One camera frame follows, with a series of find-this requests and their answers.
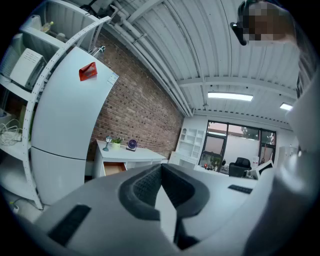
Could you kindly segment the white refrigerator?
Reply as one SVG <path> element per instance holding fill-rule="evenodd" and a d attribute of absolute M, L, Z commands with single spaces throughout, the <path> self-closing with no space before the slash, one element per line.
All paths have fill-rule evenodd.
<path fill-rule="evenodd" d="M 97 75 L 80 81 L 95 62 Z M 75 47 L 60 62 L 39 99 L 31 134 L 31 167 L 40 200 L 52 205 L 85 182 L 91 136 L 118 76 Z"/>

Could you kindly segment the white microwave oven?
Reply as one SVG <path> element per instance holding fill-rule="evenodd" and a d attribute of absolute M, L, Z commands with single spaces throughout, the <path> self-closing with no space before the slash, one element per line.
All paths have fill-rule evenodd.
<path fill-rule="evenodd" d="M 21 87 L 32 90 L 46 64 L 47 62 L 41 54 L 26 48 L 9 77 Z"/>

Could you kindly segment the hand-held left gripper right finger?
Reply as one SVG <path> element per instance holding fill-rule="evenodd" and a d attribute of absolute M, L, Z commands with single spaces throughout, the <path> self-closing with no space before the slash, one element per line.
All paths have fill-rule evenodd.
<path fill-rule="evenodd" d="M 162 165 L 162 187 L 176 210 L 173 242 L 181 250 L 208 238 L 245 202 L 252 179 Z"/>

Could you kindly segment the white bookcase cabinet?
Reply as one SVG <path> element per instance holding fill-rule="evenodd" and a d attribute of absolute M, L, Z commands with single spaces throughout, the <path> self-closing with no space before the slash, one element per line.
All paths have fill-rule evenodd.
<path fill-rule="evenodd" d="M 184 127 L 176 150 L 171 153 L 168 163 L 194 170 L 199 164 L 204 139 L 204 130 Z"/>

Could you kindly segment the blue lantern lamp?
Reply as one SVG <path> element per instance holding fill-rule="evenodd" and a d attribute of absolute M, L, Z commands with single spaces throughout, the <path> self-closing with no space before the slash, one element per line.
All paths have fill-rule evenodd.
<path fill-rule="evenodd" d="M 108 152 L 108 151 L 109 151 L 108 145 L 109 145 L 109 143 L 110 143 L 111 141 L 112 141 L 112 137 L 111 137 L 110 135 L 108 135 L 108 136 L 105 138 L 106 144 L 105 144 L 105 147 L 102 149 L 103 151 L 105 151 L 105 152 Z"/>

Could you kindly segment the white metal shelf rack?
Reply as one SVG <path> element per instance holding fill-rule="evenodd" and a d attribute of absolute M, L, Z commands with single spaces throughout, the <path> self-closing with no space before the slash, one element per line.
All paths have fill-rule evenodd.
<path fill-rule="evenodd" d="M 111 18 L 95 17 L 61 0 L 45 1 L 32 16 L 39 16 L 43 22 L 54 21 L 52 31 L 65 33 L 66 39 L 58 40 L 33 28 L 26 21 L 20 33 L 13 37 L 13 45 L 8 47 L 7 57 L 16 58 L 16 62 L 29 48 L 42 55 L 46 65 L 32 90 L 20 86 L 10 77 L 0 75 L 0 84 L 27 102 L 20 118 L 0 117 L 0 153 L 5 153 L 4 159 L 0 160 L 0 187 L 31 200 L 38 209 L 42 209 L 46 204 L 40 199 L 31 160 L 32 128 L 39 100 L 51 75 L 73 48 L 80 48 L 98 59 L 95 44 L 103 25 L 109 23 Z"/>

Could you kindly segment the black office chair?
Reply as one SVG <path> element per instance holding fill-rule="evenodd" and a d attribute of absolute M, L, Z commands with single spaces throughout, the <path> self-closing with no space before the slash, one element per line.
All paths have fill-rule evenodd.
<path fill-rule="evenodd" d="M 235 162 L 228 165 L 228 174 L 230 177 L 241 178 L 245 175 L 245 171 L 251 169 L 251 162 L 247 158 L 238 157 Z"/>

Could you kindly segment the black framed window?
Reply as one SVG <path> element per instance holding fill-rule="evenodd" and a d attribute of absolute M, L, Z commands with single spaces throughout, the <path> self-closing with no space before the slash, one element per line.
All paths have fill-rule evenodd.
<path fill-rule="evenodd" d="M 198 167 L 229 176 L 229 164 L 238 157 L 250 161 L 251 169 L 273 164 L 275 131 L 209 120 Z"/>

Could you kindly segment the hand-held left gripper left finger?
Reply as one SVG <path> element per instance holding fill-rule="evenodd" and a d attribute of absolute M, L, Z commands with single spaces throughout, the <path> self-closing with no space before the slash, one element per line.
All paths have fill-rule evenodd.
<path fill-rule="evenodd" d="M 27 233 L 52 256 L 174 256 L 155 208 L 162 167 L 95 178 L 52 204 Z"/>

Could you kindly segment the white desk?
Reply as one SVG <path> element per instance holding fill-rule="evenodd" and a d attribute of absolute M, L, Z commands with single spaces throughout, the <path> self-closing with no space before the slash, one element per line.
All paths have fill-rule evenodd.
<path fill-rule="evenodd" d="M 100 178 L 103 174 L 104 162 L 124 163 L 127 170 L 137 167 L 144 167 L 153 164 L 160 164 L 165 157 L 147 148 L 138 147 L 136 151 L 129 151 L 125 145 L 120 145 L 120 149 L 113 149 L 112 144 L 108 145 L 109 151 L 103 151 L 106 142 L 97 140 L 92 177 Z"/>

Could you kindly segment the wooden drawer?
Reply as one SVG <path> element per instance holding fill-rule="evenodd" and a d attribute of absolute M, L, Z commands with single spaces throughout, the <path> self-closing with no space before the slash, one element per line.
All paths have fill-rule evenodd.
<path fill-rule="evenodd" d="M 104 162 L 103 174 L 105 176 L 125 172 L 127 170 L 126 165 L 123 162 Z"/>

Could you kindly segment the yellow plastic bottle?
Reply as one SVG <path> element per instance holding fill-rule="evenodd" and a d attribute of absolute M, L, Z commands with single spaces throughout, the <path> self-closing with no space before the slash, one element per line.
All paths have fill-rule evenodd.
<path fill-rule="evenodd" d="M 48 33 L 53 25 L 54 25 L 53 21 L 47 22 L 41 27 L 40 30 L 44 33 Z"/>

